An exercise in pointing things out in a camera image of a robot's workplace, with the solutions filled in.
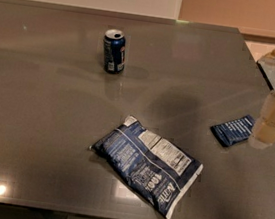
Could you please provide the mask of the blue Kettle chip bag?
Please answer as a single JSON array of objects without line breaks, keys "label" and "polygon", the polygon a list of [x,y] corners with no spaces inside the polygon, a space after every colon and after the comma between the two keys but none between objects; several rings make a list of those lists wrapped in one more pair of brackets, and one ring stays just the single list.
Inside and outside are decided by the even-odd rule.
[{"label": "blue Kettle chip bag", "polygon": [[172,218],[176,205],[203,168],[202,163],[146,129],[134,116],[126,117],[91,148],[165,219]]}]

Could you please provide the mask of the blue pepsi can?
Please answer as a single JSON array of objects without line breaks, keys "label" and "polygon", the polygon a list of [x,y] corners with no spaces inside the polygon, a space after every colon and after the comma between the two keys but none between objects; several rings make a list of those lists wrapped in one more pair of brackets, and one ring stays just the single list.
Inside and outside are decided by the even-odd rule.
[{"label": "blue pepsi can", "polygon": [[119,74],[124,70],[125,35],[119,29],[109,29],[103,38],[104,68],[109,74]]}]

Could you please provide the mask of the small blue snack packet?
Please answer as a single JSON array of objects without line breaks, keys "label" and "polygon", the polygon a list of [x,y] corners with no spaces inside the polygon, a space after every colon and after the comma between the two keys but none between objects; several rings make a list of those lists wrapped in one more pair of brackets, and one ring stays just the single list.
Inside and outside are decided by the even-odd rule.
[{"label": "small blue snack packet", "polygon": [[234,144],[248,140],[254,124],[254,118],[247,115],[239,119],[212,125],[210,131],[222,147],[228,148]]}]

